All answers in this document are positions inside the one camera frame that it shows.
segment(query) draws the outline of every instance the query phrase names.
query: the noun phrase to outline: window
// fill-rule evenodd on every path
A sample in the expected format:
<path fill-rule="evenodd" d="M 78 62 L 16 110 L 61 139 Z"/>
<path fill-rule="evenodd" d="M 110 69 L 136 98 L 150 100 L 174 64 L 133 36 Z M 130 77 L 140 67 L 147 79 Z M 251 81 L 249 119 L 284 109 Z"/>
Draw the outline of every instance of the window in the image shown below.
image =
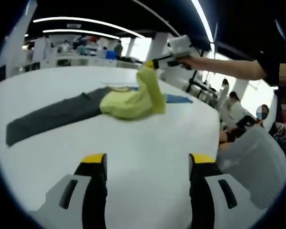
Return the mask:
<path fill-rule="evenodd" d="M 138 58 L 140 61 L 146 61 L 146 57 L 149 51 L 149 47 L 152 43 L 151 38 L 136 38 L 134 40 L 133 48 L 130 52 L 130 56 Z"/>
<path fill-rule="evenodd" d="M 121 38 L 121 42 L 122 42 L 122 46 L 123 46 L 122 56 L 126 56 L 126 53 L 127 53 L 128 47 L 129 47 L 129 43 L 130 43 L 130 37 Z"/>
<path fill-rule="evenodd" d="M 213 52 L 209 52 L 207 54 L 208 58 L 214 58 L 214 53 Z M 217 60 L 229 60 L 229 58 L 227 58 L 226 56 L 223 56 L 219 53 L 215 54 L 215 59 Z M 223 74 L 219 74 L 219 73 L 211 73 L 207 71 L 203 71 L 203 81 L 205 81 L 206 77 L 208 78 L 208 81 L 211 85 L 212 88 L 214 88 L 215 90 L 219 91 L 220 88 L 222 87 L 222 83 L 223 80 L 226 78 L 227 81 L 229 82 L 229 93 L 232 91 L 234 84 L 236 82 L 236 79 L 232 76 L 228 76 L 228 75 L 223 75 Z"/>

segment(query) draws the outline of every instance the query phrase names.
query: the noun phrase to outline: white table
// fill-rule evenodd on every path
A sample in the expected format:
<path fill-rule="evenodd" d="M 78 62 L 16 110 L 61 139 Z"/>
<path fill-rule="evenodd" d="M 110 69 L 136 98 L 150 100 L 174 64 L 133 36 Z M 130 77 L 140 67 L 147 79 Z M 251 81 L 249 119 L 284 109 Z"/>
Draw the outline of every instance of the white table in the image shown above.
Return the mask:
<path fill-rule="evenodd" d="M 6 125 L 62 99 L 104 87 L 135 85 L 136 70 L 61 67 L 24 73 L 0 83 L 0 167 L 25 210 L 37 210 L 46 192 L 73 174 L 87 155 L 108 155 L 108 229 L 186 228 L 191 219 L 188 154 L 216 157 L 217 111 L 159 82 L 163 93 L 190 97 L 192 104 L 168 104 L 165 114 L 141 121 L 100 115 L 5 144 Z"/>

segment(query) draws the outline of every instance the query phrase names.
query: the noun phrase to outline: chair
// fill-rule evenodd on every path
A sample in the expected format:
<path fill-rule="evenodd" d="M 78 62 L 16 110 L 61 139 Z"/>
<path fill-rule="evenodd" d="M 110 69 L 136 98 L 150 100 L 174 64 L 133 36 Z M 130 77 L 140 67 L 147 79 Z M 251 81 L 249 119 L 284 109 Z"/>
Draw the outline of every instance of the chair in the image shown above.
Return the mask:
<path fill-rule="evenodd" d="M 216 163 L 250 192 L 252 203 L 261 210 L 271 206 L 286 183 L 285 154 L 259 125 L 220 151 Z"/>

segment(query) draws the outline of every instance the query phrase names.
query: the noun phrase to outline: black ceiling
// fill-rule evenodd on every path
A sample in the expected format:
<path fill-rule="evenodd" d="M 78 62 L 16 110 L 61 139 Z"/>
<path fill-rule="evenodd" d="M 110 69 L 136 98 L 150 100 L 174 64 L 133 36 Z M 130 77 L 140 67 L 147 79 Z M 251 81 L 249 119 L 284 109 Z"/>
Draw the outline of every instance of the black ceiling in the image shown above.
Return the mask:
<path fill-rule="evenodd" d="M 188 34 L 194 45 L 209 50 L 208 39 L 191 0 L 139 0 L 151 8 L 178 31 Z M 254 59 L 279 33 L 273 19 L 265 11 L 263 0 L 199 0 L 209 22 L 212 35 L 218 25 L 218 52 L 233 59 Z M 112 23 L 141 35 L 152 37 L 155 32 L 176 35 L 161 20 L 132 0 L 100 0 L 67 2 L 38 0 L 33 19 L 46 17 L 80 17 Z M 67 23 L 81 24 L 81 30 L 103 32 L 119 37 L 129 33 L 108 26 L 74 21 L 44 21 L 31 23 L 30 38 L 42 36 L 46 29 L 66 29 Z"/>

